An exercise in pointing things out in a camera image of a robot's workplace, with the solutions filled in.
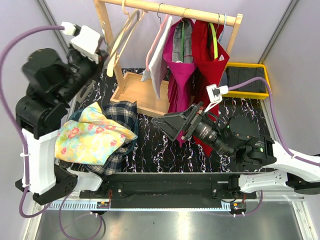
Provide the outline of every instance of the clothes rack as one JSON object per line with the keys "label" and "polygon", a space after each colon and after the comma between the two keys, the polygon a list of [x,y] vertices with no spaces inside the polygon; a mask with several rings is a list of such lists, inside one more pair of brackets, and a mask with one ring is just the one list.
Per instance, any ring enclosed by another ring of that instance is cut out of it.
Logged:
{"label": "clothes rack", "polygon": [[[109,21],[108,11],[106,3],[122,5],[123,0],[93,0],[96,8],[96,12],[99,17],[100,25],[104,31],[104,37],[106,42],[110,45],[113,40],[113,33]],[[149,2],[143,0],[125,0],[124,5],[129,8],[135,8],[145,11],[158,12],[173,16],[184,18],[190,18],[195,20],[206,21],[209,23],[224,23],[226,26],[233,27],[226,52],[230,55],[234,46],[238,30],[243,18],[243,15],[238,13],[236,17],[226,16],[224,14],[211,13],[206,11],[194,10],[185,7],[172,6],[167,4],[161,4],[156,2]],[[168,82],[162,81],[160,88],[160,98],[157,97],[153,90],[151,80],[141,82],[142,75],[127,72],[123,76],[122,68],[118,62],[114,66],[114,74],[118,83],[118,87],[114,91],[110,101],[117,103],[119,101],[137,101],[138,112],[151,117],[163,116],[168,112]]]}

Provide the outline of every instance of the floral cloth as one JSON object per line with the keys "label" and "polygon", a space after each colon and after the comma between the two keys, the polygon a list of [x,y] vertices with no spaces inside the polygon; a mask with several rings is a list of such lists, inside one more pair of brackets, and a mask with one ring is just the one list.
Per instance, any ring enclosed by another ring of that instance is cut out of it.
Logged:
{"label": "floral cloth", "polygon": [[103,166],[123,143],[136,138],[131,130],[107,119],[95,102],[83,110],[78,121],[70,120],[63,125],[54,155],[70,163]]}

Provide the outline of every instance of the cable tie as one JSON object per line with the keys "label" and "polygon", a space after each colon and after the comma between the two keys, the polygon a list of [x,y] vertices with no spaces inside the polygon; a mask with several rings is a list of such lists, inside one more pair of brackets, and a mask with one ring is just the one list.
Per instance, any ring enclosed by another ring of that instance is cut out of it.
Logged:
{"label": "cable tie", "polygon": [[27,157],[27,156],[30,156],[30,153],[28,154],[25,154],[24,152],[20,153],[20,157]]}

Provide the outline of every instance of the white connector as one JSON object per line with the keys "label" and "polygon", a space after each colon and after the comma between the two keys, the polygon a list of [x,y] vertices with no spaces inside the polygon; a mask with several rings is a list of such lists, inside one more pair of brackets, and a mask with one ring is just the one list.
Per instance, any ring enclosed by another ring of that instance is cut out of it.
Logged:
{"label": "white connector", "polygon": [[74,24],[72,24],[71,22],[68,22],[68,21],[63,21],[61,23],[61,26],[64,27],[64,30],[62,31],[63,34],[65,35],[71,35],[73,36],[76,32],[76,27]]}
{"label": "white connector", "polygon": [[222,95],[227,94],[229,89],[228,86],[217,87],[217,84],[212,84],[206,86],[206,91],[209,95],[210,104],[204,110],[205,113],[222,102]]}
{"label": "white connector", "polygon": [[220,86],[220,87],[219,87],[219,90],[220,90],[220,94],[221,94],[221,95],[225,95],[225,94],[229,93],[229,88],[228,88],[227,85],[225,85],[225,86]]}

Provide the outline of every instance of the gray cloth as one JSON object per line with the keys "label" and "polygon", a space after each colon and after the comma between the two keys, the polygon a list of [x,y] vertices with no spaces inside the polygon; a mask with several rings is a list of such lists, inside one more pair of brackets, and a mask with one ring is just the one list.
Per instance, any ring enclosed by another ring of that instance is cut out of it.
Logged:
{"label": "gray cloth", "polygon": [[228,85],[228,77],[227,77],[226,71],[224,71],[222,74],[222,78],[220,80],[220,83],[219,83],[219,87],[227,86],[227,85]]}
{"label": "gray cloth", "polygon": [[182,50],[182,27],[183,22],[181,21],[174,30],[173,34],[173,46],[172,46],[172,62],[181,61],[186,64],[193,63],[194,58],[192,57],[191,50],[191,34],[192,26],[188,18],[184,18],[184,54],[183,60],[181,59],[181,50]]}
{"label": "gray cloth", "polygon": [[[255,77],[265,77],[265,71],[263,67],[228,66],[225,71],[228,79],[228,87],[233,87],[235,85],[242,84],[245,81]],[[266,93],[266,86],[262,81],[254,81],[246,86],[238,88],[236,91],[250,93]]]}

